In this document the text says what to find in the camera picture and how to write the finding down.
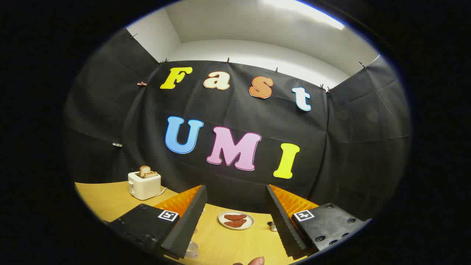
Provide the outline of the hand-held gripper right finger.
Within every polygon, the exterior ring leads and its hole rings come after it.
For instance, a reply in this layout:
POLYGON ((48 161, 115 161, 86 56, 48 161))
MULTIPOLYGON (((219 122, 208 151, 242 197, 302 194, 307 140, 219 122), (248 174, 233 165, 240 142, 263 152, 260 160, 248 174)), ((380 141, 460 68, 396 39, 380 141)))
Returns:
POLYGON ((274 185, 266 185, 265 202, 291 258, 327 252, 370 223, 333 203, 317 205, 274 185))

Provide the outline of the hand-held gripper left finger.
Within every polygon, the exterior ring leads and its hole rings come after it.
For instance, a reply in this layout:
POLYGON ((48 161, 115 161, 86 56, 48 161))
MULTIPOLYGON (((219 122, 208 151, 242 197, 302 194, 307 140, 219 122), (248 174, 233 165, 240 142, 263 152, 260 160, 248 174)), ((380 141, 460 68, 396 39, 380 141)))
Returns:
POLYGON ((184 258, 207 198, 198 185, 154 206, 139 204, 106 225, 146 253, 184 258))

